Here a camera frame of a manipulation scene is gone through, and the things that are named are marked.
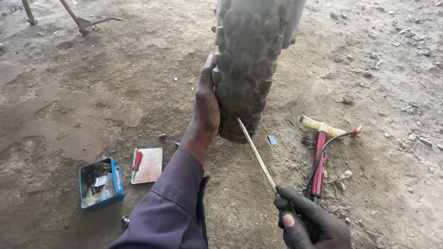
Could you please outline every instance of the checkered sticker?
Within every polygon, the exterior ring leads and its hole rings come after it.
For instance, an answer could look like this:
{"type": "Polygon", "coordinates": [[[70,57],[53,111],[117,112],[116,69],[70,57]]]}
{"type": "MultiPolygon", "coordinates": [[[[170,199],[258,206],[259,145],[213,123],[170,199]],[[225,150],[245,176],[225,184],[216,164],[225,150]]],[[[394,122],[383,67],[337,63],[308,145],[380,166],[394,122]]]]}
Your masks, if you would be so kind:
{"type": "Polygon", "coordinates": [[[277,144],[277,140],[274,136],[268,136],[268,139],[271,145],[277,144]]]}

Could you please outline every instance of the sandy ground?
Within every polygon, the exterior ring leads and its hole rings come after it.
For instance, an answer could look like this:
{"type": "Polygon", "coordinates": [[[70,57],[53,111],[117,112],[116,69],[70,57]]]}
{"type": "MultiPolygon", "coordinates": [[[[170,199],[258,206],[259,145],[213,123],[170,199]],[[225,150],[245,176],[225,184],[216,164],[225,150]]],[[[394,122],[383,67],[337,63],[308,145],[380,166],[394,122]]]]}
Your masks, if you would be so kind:
{"type": "MultiPolygon", "coordinates": [[[[345,130],[363,125],[358,138],[327,149],[329,180],[345,170],[354,174],[343,180],[345,191],[325,184],[320,200],[333,216],[350,220],[359,249],[443,247],[443,151],[437,148],[443,144],[443,6],[436,3],[308,1],[297,42],[279,58],[254,137],[275,181],[302,190],[315,131],[299,117],[345,130]],[[405,111],[410,101],[420,113],[405,111]],[[278,144],[271,146],[266,135],[278,144]]],[[[4,248],[106,248],[118,238],[121,216],[150,187],[129,183],[134,147],[166,133],[169,161],[191,119],[199,69],[216,51],[213,0],[70,5],[83,18],[123,22],[102,23],[82,36],[56,0],[31,3],[35,26],[24,11],[12,12],[20,1],[0,1],[7,14],[0,16],[4,248]],[[78,169],[108,156],[122,164],[126,196],[98,212],[83,211],[78,169]]],[[[272,190],[249,146],[216,138],[204,167],[211,176],[205,195],[210,248],[284,248],[272,190]]]]}

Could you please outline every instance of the right hand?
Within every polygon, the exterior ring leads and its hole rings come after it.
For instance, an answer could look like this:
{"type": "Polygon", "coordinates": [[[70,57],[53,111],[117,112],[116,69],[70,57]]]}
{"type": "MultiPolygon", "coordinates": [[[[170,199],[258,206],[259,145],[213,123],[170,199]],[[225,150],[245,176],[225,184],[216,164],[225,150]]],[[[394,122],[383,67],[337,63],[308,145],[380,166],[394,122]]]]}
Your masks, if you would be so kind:
{"type": "Polygon", "coordinates": [[[276,187],[282,198],[292,203],[294,211],[301,215],[309,235],[290,212],[283,213],[283,239],[290,249],[352,249],[348,226],[332,217],[311,200],[287,187],[276,187]]]}

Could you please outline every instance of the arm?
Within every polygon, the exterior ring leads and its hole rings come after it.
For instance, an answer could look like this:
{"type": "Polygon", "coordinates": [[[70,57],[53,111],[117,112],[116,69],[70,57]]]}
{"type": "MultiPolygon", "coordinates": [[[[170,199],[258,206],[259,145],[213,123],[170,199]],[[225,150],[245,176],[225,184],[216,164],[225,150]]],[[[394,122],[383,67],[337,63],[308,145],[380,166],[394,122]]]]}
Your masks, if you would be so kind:
{"type": "Polygon", "coordinates": [[[207,248],[196,220],[203,161],[218,131],[220,111],[212,91],[211,54],[200,71],[194,117],[179,148],[151,191],[135,206],[125,233],[110,249],[207,248]]]}

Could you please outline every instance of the screwdriver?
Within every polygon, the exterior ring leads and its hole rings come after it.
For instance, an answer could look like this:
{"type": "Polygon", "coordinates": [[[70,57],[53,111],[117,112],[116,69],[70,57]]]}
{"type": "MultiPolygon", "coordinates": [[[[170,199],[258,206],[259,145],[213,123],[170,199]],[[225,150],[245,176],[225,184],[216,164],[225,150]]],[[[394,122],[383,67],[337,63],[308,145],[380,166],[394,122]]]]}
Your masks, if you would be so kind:
{"type": "Polygon", "coordinates": [[[309,232],[308,232],[308,230],[307,230],[306,225],[303,223],[303,221],[300,219],[300,217],[295,213],[294,209],[292,208],[292,204],[291,204],[291,202],[289,202],[289,201],[286,200],[285,198],[282,198],[282,197],[280,196],[280,194],[277,192],[276,184],[275,184],[274,181],[272,180],[272,177],[271,177],[271,175],[269,174],[268,169],[266,168],[266,166],[265,166],[264,163],[263,163],[263,160],[261,159],[260,155],[258,154],[258,151],[257,151],[257,149],[255,148],[255,145],[254,145],[254,143],[252,142],[252,139],[251,139],[251,137],[249,136],[248,131],[247,131],[246,128],[245,128],[245,125],[242,123],[242,121],[241,121],[241,119],[240,119],[239,117],[237,117],[237,121],[238,121],[238,123],[240,124],[240,128],[241,128],[241,130],[243,131],[243,133],[245,134],[245,137],[246,137],[246,139],[248,140],[248,143],[249,143],[249,145],[251,146],[252,152],[254,152],[254,155],[255,155],[255,157],[257,158],[257,161],[258,161],[258,163],[260,164],[261,169],[263,170],[264,175],[265,175],[266,178],[268,179],[268,182],[269,182],[269,184],[271,185],[272,190],[274,190],[274,193],[275,193],[275,195],[276,195],[276,198],[275,198],[275,200],[274,200],[274,206],[276,206],[276,208],[277,208],[278,211],[279,211],[279,215],[278,215],[279,220],[280,220],[281,222],[283,222],[283,219],[282,219],[282,218],[283,218],[283,217],[282,217],[283,212],[286,212],[286,211],[291,212],[291,213],[293,213],[293,214],[298,218],[299,222],[300,222],[300,223],[302,224],[302,226],[305,228],[306,233],[307,233],[308,235],[310,235],[309,232]]]}

